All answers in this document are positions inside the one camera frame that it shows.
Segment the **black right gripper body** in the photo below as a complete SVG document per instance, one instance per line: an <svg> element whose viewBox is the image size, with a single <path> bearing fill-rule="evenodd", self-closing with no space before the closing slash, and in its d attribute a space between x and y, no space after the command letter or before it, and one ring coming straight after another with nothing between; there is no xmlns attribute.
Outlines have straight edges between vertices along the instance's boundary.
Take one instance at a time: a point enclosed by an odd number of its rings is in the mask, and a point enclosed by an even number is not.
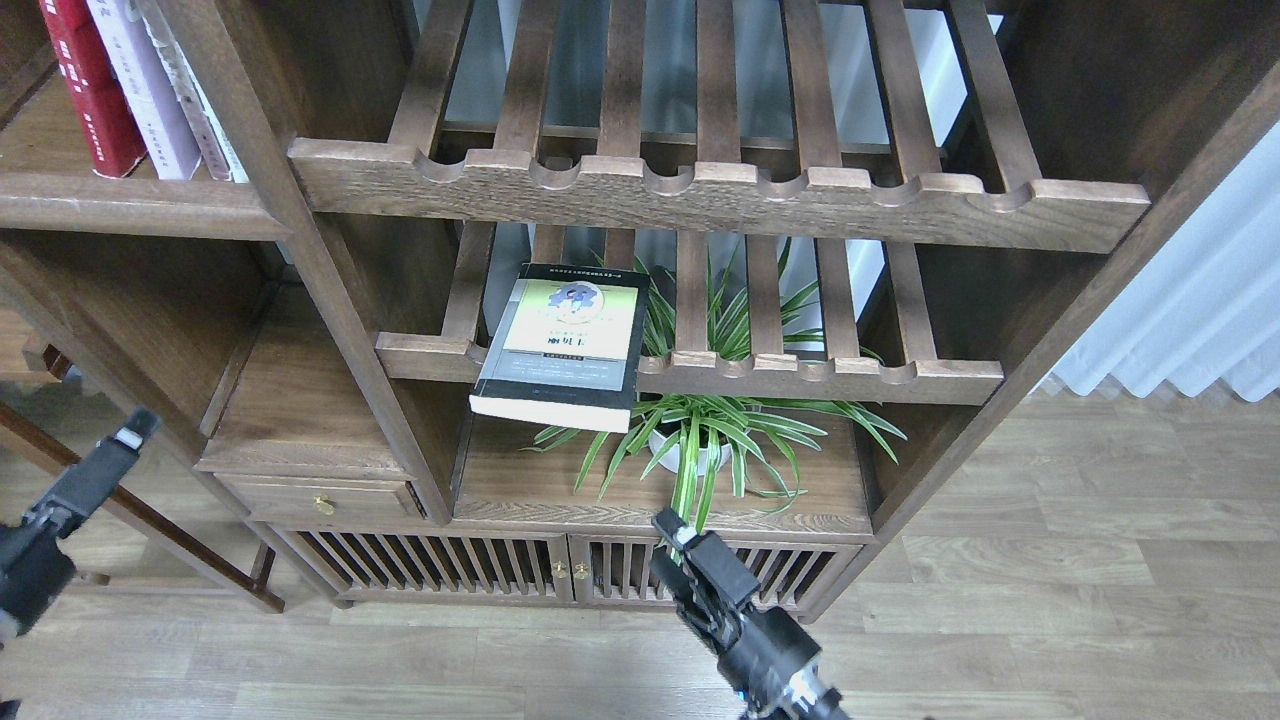
<svg viewBox="0 0 1280 720"><path fill-rule="evenodd" d="M724 614L717 667L745 702L746 716L824 716L822 647L782 607L758 609L759 582L714 533L685 548L695 583Z"/></svg>

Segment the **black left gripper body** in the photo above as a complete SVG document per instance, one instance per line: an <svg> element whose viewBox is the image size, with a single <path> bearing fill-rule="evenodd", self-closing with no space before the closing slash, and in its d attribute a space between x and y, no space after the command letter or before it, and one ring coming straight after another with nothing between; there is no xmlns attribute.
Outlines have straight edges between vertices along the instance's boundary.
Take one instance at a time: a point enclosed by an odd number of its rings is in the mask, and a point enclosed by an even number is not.
<svg viewBox="0 0 1280 720"><path fill-rule="evenodd" d="M58 546L78 527L69 509L50 505L1 529L1 641L26 634L76 574Z"/></svg>

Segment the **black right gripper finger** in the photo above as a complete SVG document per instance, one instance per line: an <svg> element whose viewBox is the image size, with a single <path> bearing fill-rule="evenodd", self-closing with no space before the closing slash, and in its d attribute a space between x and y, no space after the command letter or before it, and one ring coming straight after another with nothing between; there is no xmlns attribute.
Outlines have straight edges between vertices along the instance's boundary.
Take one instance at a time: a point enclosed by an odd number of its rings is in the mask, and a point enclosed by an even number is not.
<svg viewBox="0 0 1280 720"><path fill-rule="evenodd" d="M722 609L709 600L700 587L689 579L669 583L668 578L660 578L664 587L675 602L675 611L685 626L709 650L723 651L724 614Z"/></svg>
<svg viewBox="0 0 1280 720"><path fill-rule="evenodd" d="M673 551L685 551L691 542L700 537L696 528L689 525L672 507L662 509L652 519L652 524Z"/></svg>

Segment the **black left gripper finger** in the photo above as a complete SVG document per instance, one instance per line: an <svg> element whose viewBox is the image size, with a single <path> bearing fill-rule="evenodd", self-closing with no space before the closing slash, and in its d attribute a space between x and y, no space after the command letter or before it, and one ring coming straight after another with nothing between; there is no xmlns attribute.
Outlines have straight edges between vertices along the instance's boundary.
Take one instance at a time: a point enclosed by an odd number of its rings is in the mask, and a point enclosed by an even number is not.
<svg viewBox="0 0 1280 720"><path fill-rule="evenodd" d="M138 407L123 427L99 441L90 455L67 469L29 509L29 521L58 536L78 529L134 466L140 448L161 427L161 418Z"/></svg>

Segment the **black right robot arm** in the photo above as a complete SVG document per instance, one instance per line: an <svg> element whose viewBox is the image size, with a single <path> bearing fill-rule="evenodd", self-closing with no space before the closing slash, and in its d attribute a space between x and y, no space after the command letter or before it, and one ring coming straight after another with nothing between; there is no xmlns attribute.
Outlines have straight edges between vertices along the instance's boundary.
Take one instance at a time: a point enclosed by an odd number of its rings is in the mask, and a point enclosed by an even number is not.
<svg viewBox="0 0 1280 720"><path fill-rule="evenodd" d="M677 615L717 656L744 700L745 719L845 719L841 694L818 675L820 646L782 607L753 603L760 583L712 530L698 533L671 507L653 525L680 557L652 562Z"/></svg>

